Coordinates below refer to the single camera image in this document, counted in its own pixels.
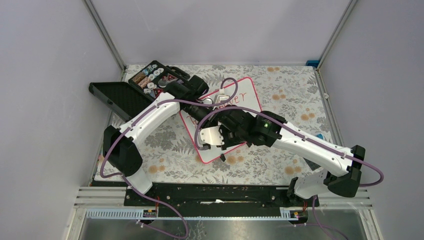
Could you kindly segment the pink framed whiteboard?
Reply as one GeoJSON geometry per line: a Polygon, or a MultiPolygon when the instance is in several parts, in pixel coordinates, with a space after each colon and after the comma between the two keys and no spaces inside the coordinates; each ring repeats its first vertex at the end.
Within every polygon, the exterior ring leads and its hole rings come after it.
{"type": "MultiPolygon", "coordinates": [[[[249,109],[253,109],[255,111],[261,112],[262,106],[260,104],[257,91],[255,89],[253,80],[250,77],[244,77],[237,81],[238,89],[237,93],[232,98],[229,103],[218,106],[218,108],[223,108],[226,105],[236,105],[239,107],[246,107],[249,109]]],[[[208,93],[200,97],[200,100],[207,100],[206,104],[209,104],[211,101],[215,102],[215,96],[220,94],[220,85],[218,84],[218,88],[212,91],[212,87],[208,93]]],[[[226,82],[223,87],[223,93],[231,96],[235,90],[235,84],[232,80],[226,82]]],[[[188,135],[191,139],[191,142],[194,145],[194,134],[197,127],[198,121],[193,117],[189,116],[188,113],[184,111],[179,112],[179,116],[188,132],[188,135]]],[[[198,150],[195,147],[195,151],[198,154],[199,159],[204,164],[209,164],[214,160],[220,159],[222,154],[228,154],[229,152],[238,149],[239,147],[245,146],[245,143],[241,143],[235,146],[228,147],[226,150],[222,150],[220,147],[211,146],[211,149],[208,150],[198,150]]]]}

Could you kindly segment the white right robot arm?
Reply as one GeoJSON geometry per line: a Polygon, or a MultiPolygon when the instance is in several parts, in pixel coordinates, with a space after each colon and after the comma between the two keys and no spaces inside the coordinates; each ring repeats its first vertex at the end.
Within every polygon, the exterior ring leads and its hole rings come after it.
{"type": "Polygon", "coordinates": [[[345,198],[356,196],[362,172],[361,165],[351,159],[355,156],[352,149],[308,134],[270,111],[252,115],[230,106],[214,118],[221,124],[225,143],[238,141],[249,146],[281,149],[323,168],[320,172],[292,179],[286,193],[291,205],[299,206],[306,199],[327,192],[345,198]]]}

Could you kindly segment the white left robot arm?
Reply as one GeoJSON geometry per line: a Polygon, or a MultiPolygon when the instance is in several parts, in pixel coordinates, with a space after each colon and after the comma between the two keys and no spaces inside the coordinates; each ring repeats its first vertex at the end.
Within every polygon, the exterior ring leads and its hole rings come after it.
{"type": "Polygon", "coordinates": [[[103,150],[106,152],[100,167],[100,175],[104,174],[106,162],[118,169],[117,176],[121,178],[136,192],[136,199],[144,206],[152,204],[155,192],[152,190],[153,182],[142,168],[143,159],[136,146],[136,142],[144,141],[157,127],[171,116],[185,111],[193,117],[198,117],[202,123],[209,119],[207,116],[214,107],[221,106],[232,100],[238,91],[238,82],[234,78],[233,93],[225,100],[205,104],[197,99],[209,87],[202,79],[192,77],[187,83],[177,81],[168,83],[156,99],[136,117],[132,118],[119,128],[109,126],[104,131],[103,150]]]}

